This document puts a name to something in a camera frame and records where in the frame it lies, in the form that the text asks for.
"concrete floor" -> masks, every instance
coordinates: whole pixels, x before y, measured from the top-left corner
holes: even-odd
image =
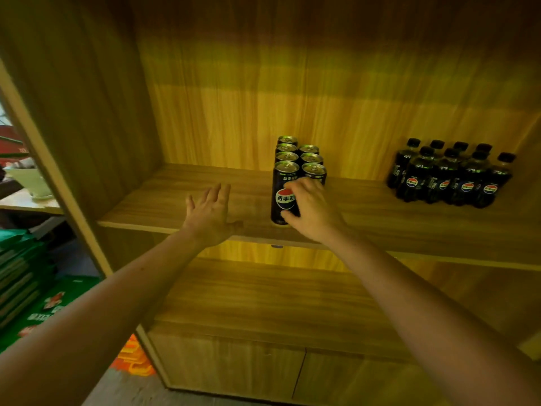
[[[222,397],[168,390],[157,375],[133,376],[109,369],[83,406],[261,406]]]

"right arm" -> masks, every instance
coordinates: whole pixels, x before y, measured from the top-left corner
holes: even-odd
[[[419,364],[462,406],[540,406],[541,372],[494,329],[349,228],[317,180],[286,184],[301,218],[282,216],[326,245],[362,281]]]

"person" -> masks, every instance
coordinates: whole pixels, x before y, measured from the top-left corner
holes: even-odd
[[[348,227],[317,180],[288,182],[301,217],[282,216],[345,262],[419,364],[457,405],[541,405],[530,358],[398,260]],[[187,198],[182,228],[79,297],[0,355],[2,405],[80,404],[140,322],[204,248],[229,238],[230,186]]]

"soda can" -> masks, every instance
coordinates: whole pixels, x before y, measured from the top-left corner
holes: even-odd
[[[291,161],[279,161],[274,164],[272,176],[272,204],[270,207],[270,220],[277,225],[287,225],[280,212],[291,211],[299,216],[299,207],[295,195],[290,189],[283,186],[289,181],[299,177],[299,166]]]
[[[309,162],[302,166],[302,176],[307,176],[313,180],[319,180],[322,185],[325,185],[325,181],[327,180],[327,168],[321,164]]]
[[[291,135],[281,135],[278,137],[277,144],[292,144],[296,147],[299,146],[299,140],[297,137],[291,136]]]
[[[297,147],[293,144],[278,144],[274,153],[277,154],[281,152],[297,153]]]
[[[306,163],[314,163],[323,165],[323,157],[319,154],[304,153],[300,156],[299,161],[297,162],[299,166],[302,166]]]
[[[296,153],[289,153],[287,151],[282,151],[280,153],[276,153],[274,156],[274,163],[280,162],[280,161],[292,161],[297,163],[297,159],[299,156]]]
[[[299,147],[297,154],[301,156],[302,154],[319,154],[319,147],[310,144],[304,144]]]

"hand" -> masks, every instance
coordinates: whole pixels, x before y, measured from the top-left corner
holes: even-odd
[[[307,238],[326,244],[333,236],[348,231],[341,213],[328,201],[318,180],[300,178],[285,184],[295,194],[301,217],[282,211],[282,218]]]
[[[227,223],[227,204],[231,185],[208,188],[197,204],[186,197],[186,219],[182,229],[187,231],[201,249],[221,244],[242,227],[242,221]]]

